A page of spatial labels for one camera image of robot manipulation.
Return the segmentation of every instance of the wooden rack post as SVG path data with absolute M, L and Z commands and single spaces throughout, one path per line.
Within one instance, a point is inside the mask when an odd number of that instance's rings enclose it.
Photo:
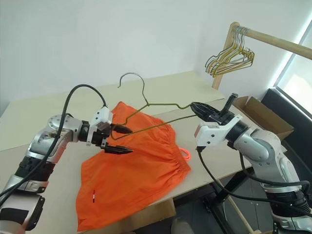
M 234 26 L 239 26 L 239 23 L 238 22 L 231 23 L 223 49 L 226 49 L 226 48 L 230 47 L 231 44 L 232 44 L 231 33 L 232 33 L 232 30 L 233 30 Z M 276 37 L 273 37 L 273 36 L 268 35 L 268 34 L 260 33 L 260 32 L 257 32 L 255 30 L 252 30 L 252 29 L 249 29 L 246 32 L 245 36 L 253 38 L 253 39 L 256 39 L 256 40 L 259 40 L 259 41 L 262 41 L 262 42 L 265 42 L 267 44 L 276 46 L 278 48 L 281 48 L 281 49 L 293 52 L 293 53 L 295 53 L 297 55 L 301 55 L 301 56 L 303 56 L 305 58 L 308 58 L 308 59 L 312 60 L 312 49 L 310 49 L 308 47 L 305 47 L 305 46 L 302 46 L 302 45 L 298 45 L 296 43 L 293 43 L 293 42 L 290 42 L 290 41 L 287 41 L 287 40 L 284 40 L 284 39 L 276 38 Z M 214 81 L 213 81 L 213 85 L 212 85 L 212 87 L 214 89 L 218 89 L 219 88 L 221 80 L 222 80 L 222 77 L 223 77 L 223 75 L 215 76 Z

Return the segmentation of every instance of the black metal stand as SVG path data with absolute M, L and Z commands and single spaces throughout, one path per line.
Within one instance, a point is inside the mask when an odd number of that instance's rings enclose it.
M 254 173 L 252 167 L 247 171 L 250 174 Z M 231 192 L 234 192 L 238 187 L 247 180 L 247 176 L 242 172 L 237 172 L 231 180 L 225 185 L 225 188 Z M 224 213 L 222 211 L 222 203 L 227 199 L 228 194 L 221 190 L 214 183 L 200 187 L 194 191 L 191 191 L 185 195 L 178 196 L 174 199 L 175 206 L 183 205 L 185 203 L 202 199 L 207 211 L 211 212 L 220 226 L 224 234 L 234 234 L 234 231 L 226 221 Z

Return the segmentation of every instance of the white wall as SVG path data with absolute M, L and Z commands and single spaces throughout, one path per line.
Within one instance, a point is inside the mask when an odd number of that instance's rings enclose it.
M 311 15 L 302 0 L 2 0 L 0 114 L 9 101 L 195 69 L 218 53 L 233 21 L 295 40 Z M 254 40 L 254 65 L 224 76 L 226 95 L 260 97 L 285 52 Z

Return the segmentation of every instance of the hanger hook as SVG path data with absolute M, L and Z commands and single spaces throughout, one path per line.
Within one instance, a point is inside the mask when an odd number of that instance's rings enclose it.
M 135 76 L 141 78 L 141 80 L 142 80 L 142 82 L 143 82 L 142 96 L 144 97 L 144 100 L 146 101 L 146 104 L 149 105 L 148 100 L 146 99 L 146 97 L 145 97 L 145 95 L 144 95 L 144 88 L 145 88 L 144 79 L 143 79 L 138 73 L 135 73 L 135 72 L 127 72 L 127 73 L 123 74 L 123 75 L 120 77 L 120 79 L 119 79 L 119 86 L 118 86 L 117 88 L 121 87 L 121 80 L 122 80 L 122 78 L 123 78 L 124 76 L 126 76 L 126 75 L 135 75 Z

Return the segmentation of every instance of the cardboard box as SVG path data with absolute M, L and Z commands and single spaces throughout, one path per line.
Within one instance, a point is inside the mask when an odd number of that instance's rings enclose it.
M 247 115 L 253 122 L 263 129 L 275 133 L 280 140 L 285 139 L 293 132 L 293 127 L 280 118 L 268 107 L 254 97 L 239 97 L 233 102 L 233 106 Z

